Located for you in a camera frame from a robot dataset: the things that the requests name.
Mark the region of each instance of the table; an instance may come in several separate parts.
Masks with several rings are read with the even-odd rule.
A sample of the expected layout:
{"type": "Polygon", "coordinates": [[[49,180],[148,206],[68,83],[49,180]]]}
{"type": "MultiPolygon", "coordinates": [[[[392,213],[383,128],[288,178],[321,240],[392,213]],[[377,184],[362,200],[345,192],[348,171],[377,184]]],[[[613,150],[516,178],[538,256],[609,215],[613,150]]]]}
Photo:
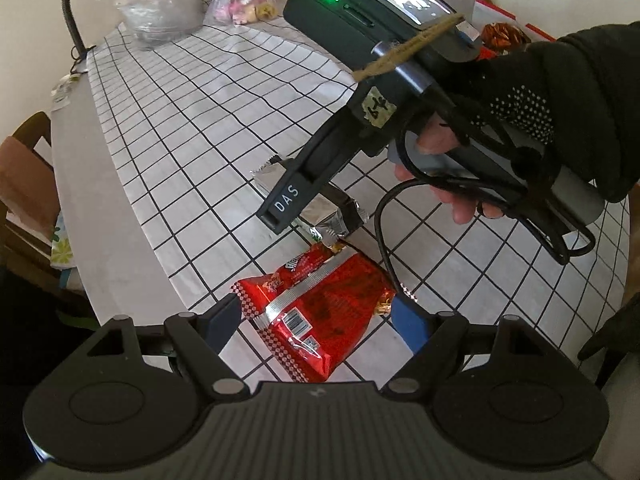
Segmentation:
{"type": "MultiPolygon", "coordinates": [[[[162,293],[150,292],[154,301],[140,309],[146,314],[137,315],[155,309],[158,296],[170,296],[169,282],[184,306],[205,310],[236,279],[274,270],[308,246],[300,230],[274,235],[253,216],[261,198],[251,170],[276,152],[294,153],[348,99],[353,80],[317,46],[281,18],[252,28],[203,27],[153,52],[133,46],[121,25],[89,62],[104,132],[103,144],[95,147],[101,163],[105,150],[113,161],[109,170],[101,166],[100,179],[109,173],[111,182],[117,172],[122,183],[119,193],[101,193],[99,201],[103,210],[111,201],[119,202],[120,210],[124,195],[131,203],[123,218],[127,236],[133,236],[128,232],[134,229],[133,212],[136,231],[140,234],[142,226],[148,239],[143,249],[135,237],[135,250],[141,253],[137,258],[144,259],[155,276],[137,277],[145,280],[144,290],[161,281],[158,261],[165,274],[162,293]],[[149,245],[157,257],[153,264],[149,245]]],[[[84,168],[85,176],[89,168],[84,168]]],[[[375,158],[359,154],[334,182],[373,211],[396,181],[382,153],[375,158]]],[[[66,219],[66,200],[61,200],[66,219]]],[[[518,314],[575,361],[580,346],[620,307],[628,248],[626,203],[608,205],[591,227],[597,252],[564,268],[510,219],[475,218],[471,224],[455,225],[448,206],[425,189],[405,191],[386,209],[383,222],[400,279],[430,312],[456,309],[480,323],[518,314]]],[[[76,247],[76,226],[68,224],[86,283],[89,271],[83,269],[84,257],[76,247]]],[[[351,241],[380,260],[371,233],[372,226],[366,226],[351,241]]],[[[104,266],[92,265],[91,279],[98,280],[104,266]]],[[[132,294],[131,282],[137,279],[129,280],[132,294]]],[[[97,283],[87,285],[92,301],[104,292],[97,283]]],[[[135,292],[137,298],[142,290],[135,292]]],[[[172,306],[159,304],[163,316],[165,309],[179,308],[173,301],[172,306]]],[[[120,301],[118,312],[123,308],[126,311],[120,301]]],[[[389,320],[375,317],[332,380],[364,378],[382,384],[409,357],[389,320]]],[[[248,321],[223,358],[251,386],[258,380],[288,379],[248,321]]],[[[478,356],[468,365],[481,362],[478,356]]]]}

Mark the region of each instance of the yellow flower pattern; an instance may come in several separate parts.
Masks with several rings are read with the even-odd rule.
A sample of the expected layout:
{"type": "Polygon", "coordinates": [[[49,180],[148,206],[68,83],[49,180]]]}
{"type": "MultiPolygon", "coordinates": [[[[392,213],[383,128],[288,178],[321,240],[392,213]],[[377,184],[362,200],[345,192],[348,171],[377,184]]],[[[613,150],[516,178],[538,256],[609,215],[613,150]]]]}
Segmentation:
{"type": "Polygon", "coordinates": [[[53,247],[51,248],[52,264],[68,264],[73,257],[74,254],[71,252],[69,238],[62,238],[62,240],[53,244],[53,247]]]}

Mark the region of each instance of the ribbed gray surface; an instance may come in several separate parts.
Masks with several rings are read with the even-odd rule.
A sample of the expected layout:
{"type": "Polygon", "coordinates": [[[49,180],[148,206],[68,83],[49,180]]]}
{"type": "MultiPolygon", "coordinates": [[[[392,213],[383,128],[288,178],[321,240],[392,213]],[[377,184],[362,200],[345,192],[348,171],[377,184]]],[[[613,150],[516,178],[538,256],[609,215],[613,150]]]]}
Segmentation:
{"type": "Polygon", "coordinates": [[[265,383],[210,412],[182,449],[155,464],[98,474],[45,464],[32,480],[602,480],[590,463],[545,473],[501,470],[446,442],[415,404],[372,383],[265,383]]]}

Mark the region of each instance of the silver stripe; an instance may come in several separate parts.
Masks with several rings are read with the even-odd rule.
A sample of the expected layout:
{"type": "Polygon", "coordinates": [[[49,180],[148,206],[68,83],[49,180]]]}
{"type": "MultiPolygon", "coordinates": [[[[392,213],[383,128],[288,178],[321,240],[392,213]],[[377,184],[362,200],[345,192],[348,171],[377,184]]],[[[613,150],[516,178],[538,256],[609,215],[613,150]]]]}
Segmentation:
{"type": "Polygon", "coordinates": [[[357,251],[350,247],[345,247],[327,263],[323,264],[322,267],[316,270],[316,272],[312,272],[300,283],[285,290],[265,307],[264,312],[260,314],[260,316],[255,318],[258,326],[261,328],[268,327],[285,308],[296,301],[300,296],[314,288],[318,283],[324,280],[329,274],[334,272],[335,269],[340,267],[355,254],[357,254],[357,251]]]}

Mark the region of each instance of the barcode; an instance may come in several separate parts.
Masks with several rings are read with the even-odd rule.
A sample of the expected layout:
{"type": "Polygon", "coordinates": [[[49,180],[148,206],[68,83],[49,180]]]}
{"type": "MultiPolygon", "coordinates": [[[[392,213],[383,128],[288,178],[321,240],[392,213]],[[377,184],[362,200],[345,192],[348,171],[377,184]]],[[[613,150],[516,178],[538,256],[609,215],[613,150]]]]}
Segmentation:
{"type": "Polygon", "coordinates": [[[298,339],[309,332],[312,328],[311,323],[309,323],[296,308],[289,310],[282,318],[282,322],[287,325],[289,330],[291,330],[293,337],[298,339]]]}
{"type": "Polygon", "coordinates": [[[310,335],[302,342],[309,350],[315,352],[320,348],[320,343],[316,341],[316,338],[310,335]]]}

